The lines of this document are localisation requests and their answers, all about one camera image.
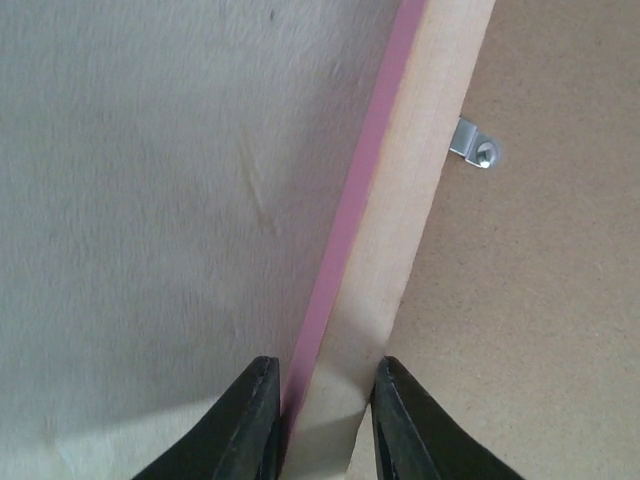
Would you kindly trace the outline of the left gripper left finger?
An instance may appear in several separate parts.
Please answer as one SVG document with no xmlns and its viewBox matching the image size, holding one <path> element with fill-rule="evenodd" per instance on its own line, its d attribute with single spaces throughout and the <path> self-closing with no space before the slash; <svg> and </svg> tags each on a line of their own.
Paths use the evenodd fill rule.
<svg viewBox="0 0 640 480">
<path fill-rule="evenodd" d="M 280 369 L 258 356 L 205 415 L 137 479 L 276 479 L 280 456 Z"/>
</svg>

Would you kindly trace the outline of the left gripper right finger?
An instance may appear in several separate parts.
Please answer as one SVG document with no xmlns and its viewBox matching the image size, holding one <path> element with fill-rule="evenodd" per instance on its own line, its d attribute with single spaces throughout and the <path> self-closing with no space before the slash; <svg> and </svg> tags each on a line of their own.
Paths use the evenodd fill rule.
<svg viewBox="0 0 640 480">
<path fill-rule="evenodd" d="M 519 479 L 467 434 L 395 357 L 379 363 L 371 394 L 379 479 Z"/>
</svg>

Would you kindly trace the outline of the pink wooden picture frame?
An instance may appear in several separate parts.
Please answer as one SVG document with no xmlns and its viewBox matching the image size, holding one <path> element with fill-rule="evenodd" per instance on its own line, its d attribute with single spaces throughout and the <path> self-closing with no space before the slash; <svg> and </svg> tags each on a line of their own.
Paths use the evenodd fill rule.
<svg viewBox="0 0 640 480">
<path fill-rule="evenodd" d="M 398 7 L 288 369 L 284 479 L 346 475 L 493 7 Z"/>
</svg>

